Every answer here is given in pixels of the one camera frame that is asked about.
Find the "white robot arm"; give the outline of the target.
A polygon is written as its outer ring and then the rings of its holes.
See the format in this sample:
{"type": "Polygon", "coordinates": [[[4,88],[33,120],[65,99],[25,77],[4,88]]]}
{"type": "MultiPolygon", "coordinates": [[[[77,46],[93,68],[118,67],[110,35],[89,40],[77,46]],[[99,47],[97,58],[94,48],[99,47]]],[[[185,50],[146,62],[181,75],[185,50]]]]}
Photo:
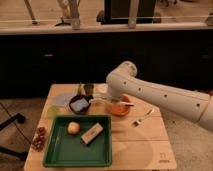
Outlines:
{"type": "Polygon", "coordinates": [[[213,132],[213,95],[143,81],[136,77],[137,67],[122,62],[106,77],[108,96],[128,94],[153,105],[166,108],[213,132]]]}

